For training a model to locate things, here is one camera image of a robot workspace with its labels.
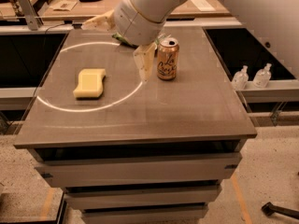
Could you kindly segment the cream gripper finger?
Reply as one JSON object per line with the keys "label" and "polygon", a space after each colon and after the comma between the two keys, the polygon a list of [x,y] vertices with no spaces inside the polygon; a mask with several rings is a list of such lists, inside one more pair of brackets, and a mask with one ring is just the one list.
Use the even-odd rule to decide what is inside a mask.
{"label": "cream gripper finger", "polygon": [[141,45],[134,51],[134,61],[142,82],[147,82],[152,74],[153,60],[156,50],[154,42]]}
{"label": "cream gripper finger", "polygon": [[114,10],[95,16],[82,23],[82,30],[110,31],[115,28]]}

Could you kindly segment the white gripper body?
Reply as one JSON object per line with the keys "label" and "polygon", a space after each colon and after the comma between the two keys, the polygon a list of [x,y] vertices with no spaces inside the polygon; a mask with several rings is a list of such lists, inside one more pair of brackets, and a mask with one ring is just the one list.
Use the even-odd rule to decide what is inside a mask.
{"label": "white gripper body", "polygon": [[164,22],[149,21],[138,12],[131,0],[121,0],[114,9],[114,22],[118,33],[132,45],[152,43]]}

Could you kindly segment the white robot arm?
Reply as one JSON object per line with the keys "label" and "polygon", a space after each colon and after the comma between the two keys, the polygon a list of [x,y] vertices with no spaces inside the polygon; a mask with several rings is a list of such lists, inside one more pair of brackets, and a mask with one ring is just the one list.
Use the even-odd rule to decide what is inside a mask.
{"label": "white robot arm", "polygon": [[[149,45],[172,11],[188,0],[120,0],[82,24],[84,30],[116,30],[133,45]],[[220,0],[296,77],[299,76],[299,0]]]}

